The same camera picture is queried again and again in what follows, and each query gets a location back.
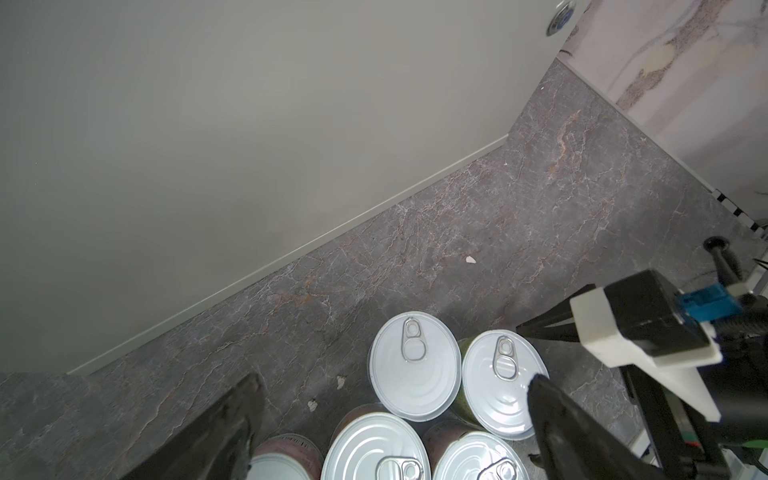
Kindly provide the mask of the white lid can green label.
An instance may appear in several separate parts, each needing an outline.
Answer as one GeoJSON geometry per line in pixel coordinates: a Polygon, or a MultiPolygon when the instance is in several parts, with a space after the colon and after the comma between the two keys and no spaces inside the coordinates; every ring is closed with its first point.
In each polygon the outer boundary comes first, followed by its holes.
{"type": "Polygon", "coordinates": [[[528,390],[548,370],[533,345],[510,330],[485,331],[458,341],[461,386],[452,404],[463,420],[507,441],[534,436],[528,390]]]}

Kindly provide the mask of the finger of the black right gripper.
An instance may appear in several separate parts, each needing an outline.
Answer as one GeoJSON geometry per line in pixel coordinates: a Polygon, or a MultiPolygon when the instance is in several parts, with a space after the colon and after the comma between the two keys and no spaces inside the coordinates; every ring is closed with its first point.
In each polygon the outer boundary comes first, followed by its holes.
{"type": "Polygon", "coordinates": [[[585,285],[543,314],[518,325],[516,332],[526,338],[579,343],[570,301],[595,288],[595,284],[585,285]]]}

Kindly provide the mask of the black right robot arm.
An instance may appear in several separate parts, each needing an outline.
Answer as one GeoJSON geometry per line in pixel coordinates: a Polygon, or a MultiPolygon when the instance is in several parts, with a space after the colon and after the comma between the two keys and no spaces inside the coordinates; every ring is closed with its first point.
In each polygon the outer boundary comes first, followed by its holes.
{"type": "Polygon", "coordinates": [[[552,381],[528,393],[551,479],[727,479],[730,449],[757,463],[767,446],[767,300],[744,281],[729,241],[705,240],[717,282],[685,293],[649,269],[587,285],[518,326],[527,338],[573,342],[620,371],[655,462],[618,441],[552,381]]]}

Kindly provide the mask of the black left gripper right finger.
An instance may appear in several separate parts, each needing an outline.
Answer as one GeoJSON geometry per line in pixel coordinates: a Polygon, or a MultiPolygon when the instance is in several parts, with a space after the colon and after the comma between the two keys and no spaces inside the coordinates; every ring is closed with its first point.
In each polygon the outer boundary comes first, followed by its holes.
{"type": "Polygon", "coordinates": [[[528,386],[527,405],[539,447],[535,465],[549,479],[663,479],[548,377],[528,386]]]}

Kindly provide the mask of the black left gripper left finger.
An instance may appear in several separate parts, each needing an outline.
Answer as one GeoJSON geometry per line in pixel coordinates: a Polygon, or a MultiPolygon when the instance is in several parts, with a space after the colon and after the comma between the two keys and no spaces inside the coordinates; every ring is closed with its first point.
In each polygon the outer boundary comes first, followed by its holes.
{"type": "Polygon", "coordinates": [[[250,373],[126,479],[244,479],[262,425],[265,397],[250,373]]]}

